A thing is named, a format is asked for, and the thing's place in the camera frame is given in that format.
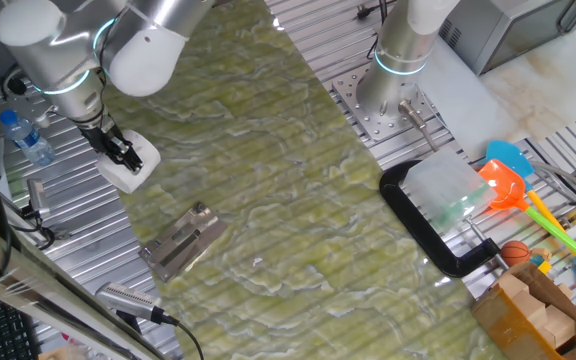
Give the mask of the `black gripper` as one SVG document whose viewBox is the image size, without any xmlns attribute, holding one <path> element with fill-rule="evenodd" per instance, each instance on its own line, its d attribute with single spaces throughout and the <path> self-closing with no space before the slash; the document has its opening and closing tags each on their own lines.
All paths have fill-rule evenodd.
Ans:
<svg viewBox="0 0 576 360">
<path fill-rule="evenodd" d="M 133 144 L 122 139 L 121 132 L 111 117 L 102 117 L 95 123 L 80 127 L 79 130 L 95 151 L 111 153 L 100 156 L 102 174 L 132 174 L 142 169 L 143 162 Z"/>
</svg>

